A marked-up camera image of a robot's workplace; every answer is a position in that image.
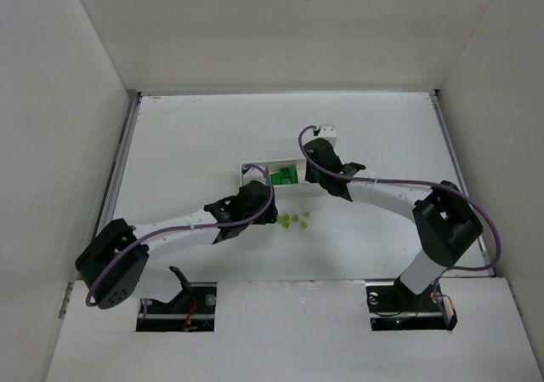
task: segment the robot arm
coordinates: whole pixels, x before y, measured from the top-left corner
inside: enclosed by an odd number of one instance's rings
[[[242,186],[236,196],[208,204],[175,220],[138,226],[130,226],[123,219],[112,220],[77,258],[77,271],[100,309],[119,305],[131,295],[161,300],[165,299],[159,296],[167,295],[169,299],[166,301],[170,300],[169,304],[175,311],[187,302],[190,283],[177,267],[170,267],[172,279],[175,280],[174,276],[178,279],[178,282],[172,282],[174,290],[179,291],[179,284],[182,290],[178,294],[172,290],[162,290],[157,294],[156,288],[149,283],[140,283],[148,260],[191,246],[215,244],[237,237],[250,223],[275,223],[274,198],[266,207],[270,194],[273,196],[268,186],[253,180]],[[265,207],[255,220],[242,225],[236,223],[251,218]],[[161,236],[173,228],[178,231],[168,237]],[[142,243],[131,247],[139,239]]]
[[[416,224],[422,250],[394,282],[399,306],[430,294],[435,279],[454,266],[482,233],[473,210],[459,197],[440,189],[381,184],[378,176],[358,163],[342,164],[330,140],[317,137],[304,145],[308,156],[319,166],[345,177],[369,180],[341,180],[323,174],[309,163],[306,180],[319,183],[329,194],[350,202],[363,202],[385,208]],[[451,182],[443,181],[453,189]]]
[[[307,155],[320,167],[347,179],[323,174],[307,163],[305,178],[308,182],[318,183],[334,197],[376,205],[416,224],[422,251],[394,282],[397,306],[402,309],[422,296],[430,295],[434,280],[451,268],[482,232],[482,225],[472,209],[447,191],[381,184],[375,181],[377,175],[364,165],[354,162],[343,164],[333,149],[336,133],[332,126],[320,128],[314,132],[314,136],[304,146]],[[370,181],[351,179],[359,177]],[[442,184],[455,188],[450,182],[444,181]],[[158,294],[157,287],[140,281],[148,259],[237,237],[250,223],[275,223],[277,210],[272,198],[258,219],[243,225],[236,224],[263,208],[270,193],[272,191],[268,186],[254,180],[242,186],[235,197],[209,204],[183,218],[139,226],[129,226],[125,220],[113,220],[77,258],[76,268],[88,285],[95,304],[101,309],[116,306],[134,295],[144,299],[169,300],[168,304],[175,310],[187,303],[190,283],[178,268],[170,267],[172,279],[175,280],[175,276],[177,281],[172,281],[172,289]],[[168,237],[161,236],[172,231],[172,226],[180,231]],[[143,244],[131,247],[138,239]],[[121,256],[125,248],[130,248],[130,251]]]

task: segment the white platform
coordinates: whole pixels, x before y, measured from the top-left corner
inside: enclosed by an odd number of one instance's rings
[[[442,282],[459,323],[373,332],[364,282],[220,282],[213,333],[135,333],[138,301],[101,311],[77,282],[48,382],[540,381],[504,279]]]
[[[168,220],[234,195],[241,162],[298,159],[298,133],[320,123],[336,126],[343,162],[386,177],[458,183],[426,93],[145,97],[115,216],[129,224]],[[191,281],[395,278],[421,249],[410,221],[369,205],[317,196],[277,206],[308,210],[308,229],[252,226],[150,268],[171,276],[167,267],[177,265]],[[460,264],[484,264],[478,244]]]

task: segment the purple cable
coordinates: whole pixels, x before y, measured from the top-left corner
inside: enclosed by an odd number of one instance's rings
[[[258,165],[254,165],[252,163],[247,163],[244,165],[247,169],[256,169],[261,174],[263,174],[264,181],[269,182],[269,177],[267,172],[259,167]],[[140,239],[135,240],[134,242],[130,243],[126,248],[124,248],[119,254],[116,255],[115,258],[100,272],[100,274],[96,277],[96,280],[94,280],[94,283],[89,287],[87,297],[85,298],[85,304],[87,307],[95,307],[98,305],[96,301],[91,301],[91,298],[93,298],[94,293],[96,293],[97,288],[99,285],[104,281],[105,277],[110,273],[110,271],[116,266],[116,264],[121,260],[124,256],[126,256],[131,250],[139,246],[141,243],[145,242],[146,240],[151,239],[152,237],[159,236],[163,233],[168,233],[171,231],[190,231],[191,229],[212,229],[212,228],[224,228],[224,227],[233,227],[233,226],[241,226],[246,225],[248,223],[252,223],[255,219],[257,219],[259,216],[261,216],[270,206],[272,203],[272,199],[274,198],[274,187],[272,185],[269,185],[270,194],[269,198],[264,204],[264,206],[256,212],[253,216],[250,216],[249,218],[245,218],[243,220],[239,220],[237,222],[229,222],[229,223],[205,223],[201,225],[183,225],[183,226],[169,226],[169,227],[163,227],[162,229],[159,229],[157,231],[152,231],[151,233],[148,233],[147,235],[142,236]]]
[[[418,186],[429,186],[433,189],[440,189],[442,191],[446,191],[452,195],[455,195],[456,197],[460,197],[463,201],[471,205],[474,209],[478,211],[478,213],[484,218],[485,222],[491,229],[491,233],[493,234],[493,238],[495,239],[495,245],[496,245],[496,252],[495,257],[488,265],[483,265],[481,267],[465,267],[462,265],[454,265],[453,267],[447,268],[444,271],[442,271],[442,274],[438,276],[433,282],[433,294],[434,296],[437,295],[437,290],[439,286],[439,279],[449,270],[463,270],[463,271],[486,271],[489,269],[492,269],[496,266],[496,264],[499,262],[499,259],[501,258],[502,253],[502,243],[501,243],[501,237],[499,236],[499,231],[497,230],[495,223],[489,216],[487,212],[485,212],[484,208],[482,208],[478,203],[476,203],[473,199],[465,195],[464,193],[461,193],[459,191],[456,191],[453,188],[450,188],[449,186],[442,185],[436,182],[430,182],[426,180],[388,180],[388,179],[374,179],[374,178],[364,178],[364,177],[348,177],[341,174],[335,174],[334,172],[328,171],[325,168],[318,165],[314,160],[312,160],[306,150],[304,150],[304,144],[303,144],[303,136],[304,134],[309,130],[316,130],[317,127],[315,125],[309,125],[305,129],[303,129],[300,134],[298,135],[298,146],[300,147],[300,151],[302,151],[304,157],[306,158],[306,161],[315,169],[322,172],[325,175],[332,176],[334,178],[338,178],[340,180],[347,180],[347,181],[360,181],[360,182],[371,182],[371,183],[378,183],[378,184],[395,184],[395,185],[418,185]],[[447,315],[445,314],[445,310],[442,307],[442,305],[438,304],[438,307],[440,308],[440,312],[442,313],[442,316],[444,317],[446,323],[447,321]]]

